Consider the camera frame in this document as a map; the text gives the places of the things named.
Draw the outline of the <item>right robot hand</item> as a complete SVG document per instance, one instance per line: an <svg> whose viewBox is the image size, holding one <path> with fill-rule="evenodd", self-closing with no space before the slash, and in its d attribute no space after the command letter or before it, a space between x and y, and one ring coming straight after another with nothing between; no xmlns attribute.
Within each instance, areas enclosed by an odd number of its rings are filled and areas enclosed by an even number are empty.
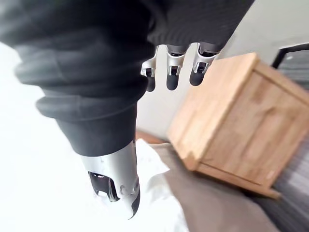
<svg viewBox="0 0 309 232"><path fill-rule="evenodd" d="M36 106L81 156L96 195L123 218L140 205L138 100L155 89L159 46L169 90L197 44L190 84L206 71L246 15L251 0L3 0L0 41L21 62L18 80L39 87Z"/></svg>

